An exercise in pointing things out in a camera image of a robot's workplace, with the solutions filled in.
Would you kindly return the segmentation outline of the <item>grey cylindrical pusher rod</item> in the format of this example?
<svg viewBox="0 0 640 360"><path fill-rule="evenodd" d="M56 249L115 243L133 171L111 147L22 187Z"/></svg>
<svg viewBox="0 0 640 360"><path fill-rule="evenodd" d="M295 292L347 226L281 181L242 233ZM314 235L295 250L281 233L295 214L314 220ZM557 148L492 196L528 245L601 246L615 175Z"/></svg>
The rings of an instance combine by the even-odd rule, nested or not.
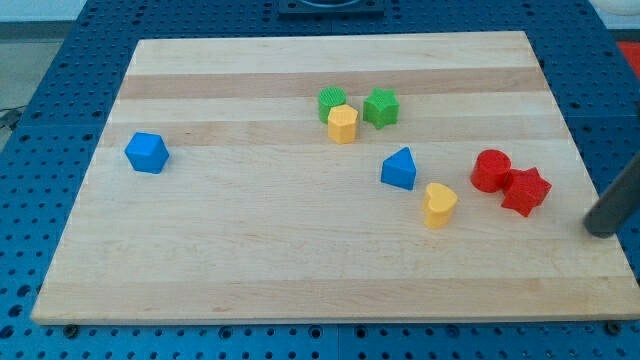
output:
<svg viewBox="0 0 640 360"><path fill-rule="evenodd" d="M614 235L639 209L639 154L636 153L583 218L593 236Z"/></svg>

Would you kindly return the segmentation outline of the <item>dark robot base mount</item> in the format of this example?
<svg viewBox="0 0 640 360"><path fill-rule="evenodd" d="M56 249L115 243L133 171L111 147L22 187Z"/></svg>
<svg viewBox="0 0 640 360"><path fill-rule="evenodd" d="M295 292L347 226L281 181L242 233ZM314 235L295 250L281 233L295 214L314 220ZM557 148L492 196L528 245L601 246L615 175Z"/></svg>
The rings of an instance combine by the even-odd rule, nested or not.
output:
<svg viewBox="0 0 640 360"><path fill-rule="evenodd" d="M385 0L276 0L280 16L381 15Z"/></svg>

